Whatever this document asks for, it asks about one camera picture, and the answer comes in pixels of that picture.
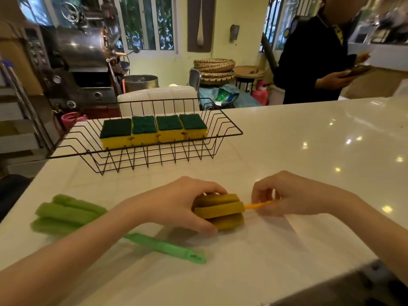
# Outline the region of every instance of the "green plastic handle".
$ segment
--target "green plastic handle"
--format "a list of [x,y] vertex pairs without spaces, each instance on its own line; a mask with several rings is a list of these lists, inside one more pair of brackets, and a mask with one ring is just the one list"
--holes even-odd
[[126,234],[124,238],[141,246],[149,247],[154,251],[162,252],[183,260],[188,260],[196,264],[204,264],[207,262],[207,259],[203,253],[195,253],[190,249],[169,244],[154,237],[146,236],[140,233],[130,233]]

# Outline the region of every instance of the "pink container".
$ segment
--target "pink container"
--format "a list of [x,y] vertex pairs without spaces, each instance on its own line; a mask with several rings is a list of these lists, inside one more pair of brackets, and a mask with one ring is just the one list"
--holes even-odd
[[64,127],[69,131],[77,121],[87,120],[86,115],[80,116],[78,112],[72,112],[65,115],[62,115],[61,121],[64,124]]

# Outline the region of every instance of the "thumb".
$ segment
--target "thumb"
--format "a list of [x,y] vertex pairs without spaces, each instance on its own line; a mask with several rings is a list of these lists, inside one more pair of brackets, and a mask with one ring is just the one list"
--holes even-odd
[[196,216],[193,212],[189,212],[186,215],[183,227],[205,235],[216,235],[218,232],[217,228],[211,222]]
[[261,216],[282,217],[289,213],[288,201],[285,199],[274,201],[272,204],[262,206],[258,213]]
[[349,75],[350,73],[351,73],[350,70],[343,71],[343,72],[337,72],[336,77],[345,77],[345,76]]

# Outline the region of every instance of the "smartphone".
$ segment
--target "smartphone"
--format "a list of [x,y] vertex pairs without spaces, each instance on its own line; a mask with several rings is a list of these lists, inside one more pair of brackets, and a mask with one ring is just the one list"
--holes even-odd
[[371,65],[358,64],[358,65],[353,66],[350,69],[351,73],[344,77],[346,78],[346,77],[360,76],[360,75],[366,74],[367,72],[371,71],[372,68],[373,67]]

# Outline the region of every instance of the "orange handle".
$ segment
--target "orange handle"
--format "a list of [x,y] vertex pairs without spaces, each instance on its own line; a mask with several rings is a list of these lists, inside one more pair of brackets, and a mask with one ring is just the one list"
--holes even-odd
[[273,203],[273,201],[268,201],[266,203],[245,205],[245,209],[258,209],[258,208],[261,208],[264,205],[271,204],[271,203]]

